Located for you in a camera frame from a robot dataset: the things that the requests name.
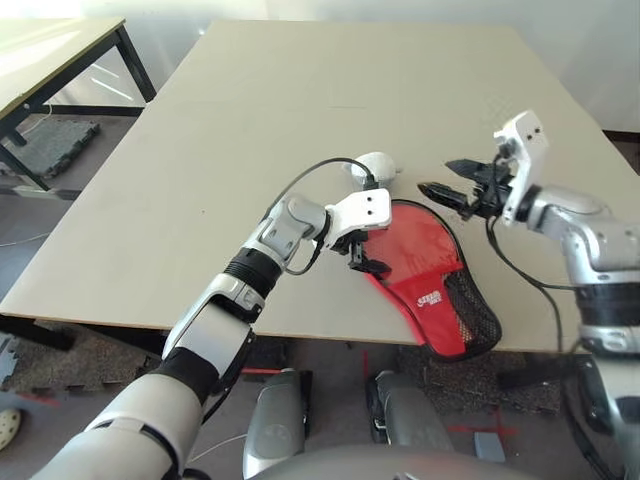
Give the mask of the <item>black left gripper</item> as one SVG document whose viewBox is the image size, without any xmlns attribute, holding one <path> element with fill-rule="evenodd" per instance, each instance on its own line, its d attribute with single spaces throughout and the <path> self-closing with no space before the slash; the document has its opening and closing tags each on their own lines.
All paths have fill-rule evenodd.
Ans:
<svg viewBox="0 0 640 480">
<path fill-rule="evenodd" d="M 376 279 L 384 279 L 391 268 L 384 262 L 370 260 L 364 251 L 364 243 L 368 240 L 368 233 L 354 230 L 341 236 L 333 245 L 333 251 L 348 256 L 347 265 L 350 269 L 370 275 Z"/>
</svg>

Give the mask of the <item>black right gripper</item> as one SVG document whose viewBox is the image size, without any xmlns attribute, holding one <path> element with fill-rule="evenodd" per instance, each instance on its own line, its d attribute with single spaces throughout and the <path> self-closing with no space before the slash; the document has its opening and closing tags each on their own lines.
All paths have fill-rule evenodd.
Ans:
<svg viewBox="0 0 640 480">
<path fill-rule="evenodd" d="M 456 175 L 471 178 L 475 182 L 474 200 L 439 182 L 422 182 L 418 190 L 429 200 L 455 211 L 465 211 L 470 216 L 500 216 L 511 192 L 509 183 L 513 175 L 508 167 L 487 167 L 486 163 L 471 159 L 456 159 L 445 163 Z"/>
</svg>

